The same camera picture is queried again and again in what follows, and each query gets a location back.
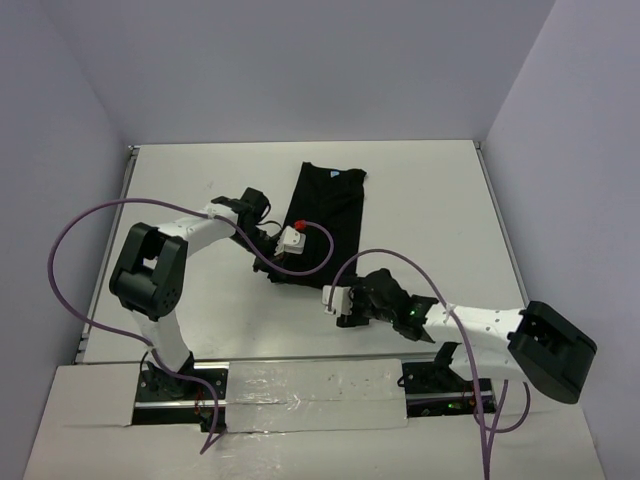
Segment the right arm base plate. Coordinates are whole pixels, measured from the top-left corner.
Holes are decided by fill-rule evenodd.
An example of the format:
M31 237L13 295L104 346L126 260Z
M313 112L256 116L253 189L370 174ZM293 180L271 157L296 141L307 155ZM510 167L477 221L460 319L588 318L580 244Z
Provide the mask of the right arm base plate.
M404 362L397 385L404 389L410 418L471 415L474 386L435 362Z

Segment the black t shirt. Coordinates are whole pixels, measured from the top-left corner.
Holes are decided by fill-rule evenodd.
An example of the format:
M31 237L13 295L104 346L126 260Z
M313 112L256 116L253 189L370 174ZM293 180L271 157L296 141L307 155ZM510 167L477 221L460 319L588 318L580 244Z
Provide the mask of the black t shirt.
M336 170L303 163L285 224L304 220L323 226L334 240L331 259L318 272L302 277L277 272L260 259L254 261L253 268L266 273L267 279L276 284L314 289L331 284L341 266L359 251L366 177L367 172L359 168Z

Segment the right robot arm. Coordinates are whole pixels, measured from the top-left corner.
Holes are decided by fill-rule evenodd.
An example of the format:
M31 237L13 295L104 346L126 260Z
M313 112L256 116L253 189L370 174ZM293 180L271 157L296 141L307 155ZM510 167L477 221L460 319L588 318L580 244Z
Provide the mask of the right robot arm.
M436 383L455 391L474 377L526 382L564 404L580 399L596 343L550 305L491 310L411 295L387 269L322 290L340 328L382 321L407 340L439 345Z

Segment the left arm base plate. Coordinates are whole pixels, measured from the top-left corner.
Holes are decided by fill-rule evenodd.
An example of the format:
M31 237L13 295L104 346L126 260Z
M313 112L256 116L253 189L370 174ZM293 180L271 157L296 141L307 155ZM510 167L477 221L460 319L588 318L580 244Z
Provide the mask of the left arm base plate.
M214 432L223 432L228 368L196 364L192 374L214 388L219 405ZM131 420L134 426L196 425L202 433L207 433L212 427L213 415L213 396L202 384L175 379L149 366L139 371Z

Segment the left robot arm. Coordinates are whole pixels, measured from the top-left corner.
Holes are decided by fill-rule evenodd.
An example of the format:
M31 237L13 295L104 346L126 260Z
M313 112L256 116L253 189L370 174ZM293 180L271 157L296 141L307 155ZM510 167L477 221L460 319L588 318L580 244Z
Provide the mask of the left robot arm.
M187 259L227 238L247 251L255 246L262 255L271 255L276 239L259 226L269 210L267 197L248 188L238 199L213 199L195 216L159 225L138 222L129 229L109 290L155 348L160 359L151 364L161 371L160 387L171 397L188 396L196 384L194 357L183 340L176 312Z

